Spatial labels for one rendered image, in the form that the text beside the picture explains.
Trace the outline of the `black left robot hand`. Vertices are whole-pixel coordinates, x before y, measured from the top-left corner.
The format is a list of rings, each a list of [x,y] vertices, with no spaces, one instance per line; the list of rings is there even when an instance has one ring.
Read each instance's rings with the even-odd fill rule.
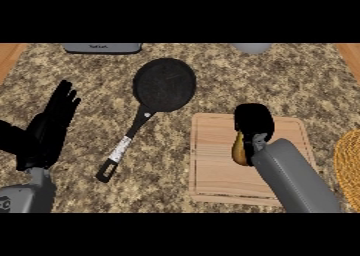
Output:
[[[17,156],[18,171],[33,167],[49,169],[57,163],[80,102],[73,83],[63,80],[27,129],[0,119],[0,150]]]

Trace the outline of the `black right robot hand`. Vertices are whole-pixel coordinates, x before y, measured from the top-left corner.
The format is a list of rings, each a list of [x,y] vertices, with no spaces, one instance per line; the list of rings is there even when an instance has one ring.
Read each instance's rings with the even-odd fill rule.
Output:
[[[266,133],[269,142],[275,133],[275,120],[269,108],[260,103],[241,104],[234,112],[235,130],[244,135]]]

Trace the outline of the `yellow-brown pear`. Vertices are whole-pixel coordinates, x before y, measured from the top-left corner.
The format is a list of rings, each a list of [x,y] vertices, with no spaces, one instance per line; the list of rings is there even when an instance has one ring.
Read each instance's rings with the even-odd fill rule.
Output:
[[[238,132],[234,146],[232,146],[232,159],[237,164],[247,166],[247,155],[246,155],[246,148],[244,148],[244,134]]]

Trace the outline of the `wooden cutting board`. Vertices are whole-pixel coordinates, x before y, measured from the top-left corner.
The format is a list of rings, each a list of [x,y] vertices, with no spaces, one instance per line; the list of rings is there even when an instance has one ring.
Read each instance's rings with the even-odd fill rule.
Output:
[[[234,115],[197,113],[191,130],[190,195],[195,201],[280,206],[254,167],[232,159]]]

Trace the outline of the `black frying pan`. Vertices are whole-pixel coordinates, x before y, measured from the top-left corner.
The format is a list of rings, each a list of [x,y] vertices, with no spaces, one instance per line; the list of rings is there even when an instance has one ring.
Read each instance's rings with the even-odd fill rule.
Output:
[[[108,183],[135,135],[158,112],[179,110],[191,101],[197,91],[197,75],[185,61],[160,58],[150,61],[133,78],[133,95],[141,103],[135,121],[96,174]]]

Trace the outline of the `pale grey round object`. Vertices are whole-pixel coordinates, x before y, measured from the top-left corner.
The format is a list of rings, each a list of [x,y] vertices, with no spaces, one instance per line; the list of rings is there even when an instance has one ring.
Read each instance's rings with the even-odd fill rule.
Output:
[[[271,43],[234,43],[232,46],[247,54],[260,54],[271,49],[272,44]]]

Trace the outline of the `yellow wicker basket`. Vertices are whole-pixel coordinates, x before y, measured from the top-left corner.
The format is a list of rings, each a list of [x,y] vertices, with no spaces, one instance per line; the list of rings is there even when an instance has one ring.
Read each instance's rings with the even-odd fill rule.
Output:
[[[334,171],[347,201],[360,212],[360,129],[349,131],[336,144]]]

